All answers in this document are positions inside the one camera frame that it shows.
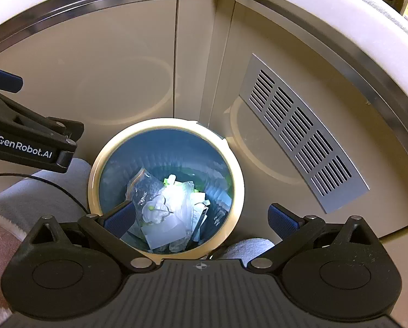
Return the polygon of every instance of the blue gripper pad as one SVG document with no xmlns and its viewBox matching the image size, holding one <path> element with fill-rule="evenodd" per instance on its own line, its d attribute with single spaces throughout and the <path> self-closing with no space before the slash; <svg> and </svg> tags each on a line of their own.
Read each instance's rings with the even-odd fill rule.
<svg viewBox="0 0 408 328">
<path fill-rule="evenodd" d="M 274 204 L 274 203 L 271 206 L 269 206 L 268 224 L 269 224 L 269 227 L 271 227 L 272 230 L 275 233 L 277 233 L 281 239 L 285 239 L 288 236 L 290 236 L 292 233 L 300 229 L 300 226 L 303 224 L 304 220 L 298 217 L 297 215 L 292 214 L 285 208 L 281 207 L 282 209 L 279 209 L 279 207 L 280 205 Z M 292 214 L 293 218 L 285 214 L 283 212 L 284 210 Z"/>
<path fill-rule="evenodd" d="M 107 229 L 116 238 L 121 238 L 124 233 L 131 227 L 136 219 L 136 208 L 130 202 L 125 207 L 113 213 L 107 214 L 104 220 L 104 228 Z"/>
</svg>

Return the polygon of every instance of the towel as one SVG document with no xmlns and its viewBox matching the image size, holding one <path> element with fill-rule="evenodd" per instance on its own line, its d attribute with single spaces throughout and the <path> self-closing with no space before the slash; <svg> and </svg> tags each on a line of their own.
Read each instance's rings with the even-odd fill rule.
<svg viewBox="0 0 408 328">
<path fill-rule="evenodd" d="M 88 163 L 73 159 L 65 174 L 42 170 L 34 175 L 65 188 L 87 208 L 89 174 Z M 65 193 L 38 180 L 23 179 L 0 193 L 0 279 L 26 233 L 46 214 L 59 222 L 76 222 L 85 212 Z M 0 324 L 10 315 L 0 288 Z"/>
<path fill-rule="evenodd" d="M 274 243 L 262 238 L 251 238 L 229 246 L 218 259 L 240 259 L 246 265 L 255 257 L 271 249 Z"/>
</svg>

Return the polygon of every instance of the trash can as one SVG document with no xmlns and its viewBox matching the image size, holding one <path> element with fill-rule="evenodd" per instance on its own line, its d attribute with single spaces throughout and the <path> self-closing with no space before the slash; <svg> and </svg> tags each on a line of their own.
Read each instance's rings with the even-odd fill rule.
<svg viewBox="0 0 408 328">
<path fill-rule="evenodd" d="M 92 213 L 102 215 L 125 200 L 127 184 L 144 167 L 163 181 L 175 174 L 179 182 L 193 181 L 210 200 L 200 242 L 175 254 L 154 254 L 133 247 L 154 262 L 164 258 L 198 259 L 216 249 L 234 229 L 243 207 L 244 181 L 240 166 L 225 139 L 196 121 L 158 118 L 132 125 L 105 145 L 89 178 Z M 225 208 L 223 218 L 218 208 Z"/>
</svg>

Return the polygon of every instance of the clear plastic bag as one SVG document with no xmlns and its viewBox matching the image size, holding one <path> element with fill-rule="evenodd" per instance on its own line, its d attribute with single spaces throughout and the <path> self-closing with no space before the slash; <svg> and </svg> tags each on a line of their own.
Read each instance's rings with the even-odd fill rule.
<svg viewBox="0 0 408 328">
<path fill-rule="evenodd" d="M 191 181 L 164 186 L 144 168 L 140 169 L 125 195 L 136 208 L 136 221 L 129 231 L 147 242 L 151 250 L 169 245 L 171 252 L 183 251 L 192 236 L 193 191 Z"/>
</svg>

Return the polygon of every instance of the beige cabinet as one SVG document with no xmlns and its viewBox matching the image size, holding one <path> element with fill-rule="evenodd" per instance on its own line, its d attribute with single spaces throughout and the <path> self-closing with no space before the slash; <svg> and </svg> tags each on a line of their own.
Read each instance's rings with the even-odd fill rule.
<svg viewBox="0 0 408 328">
<path fill-rule="evenodd" d="M 275 138 L 240 98 L 255 54 L 313 111 L 340 144 L 369 191 L 325 213 Z M 380 114 L 323 57 L 271 20 L 236 3 L 210 128 L 227 138 L 245 179 L 245 204 L 232 240 L 278 241 L 267 224 L 277 202 L 327 222 L 361 215 L 378 236 L 408 225 L 408 156 Z"/>
<path fill-rule="evenodd" d="M 175 19 L 176 0 L 149 0 L 35 33 L 0 53 L 0 69 L 24 81 L 6 95 L 43 116 L 83 122 L 76 156 L 93 162 L 129 125 L 173 116 Z M 0 171 L 29 170 L 0 161 Z M 0 190 L 12 181 L 0 179 Z"/>
</svg>

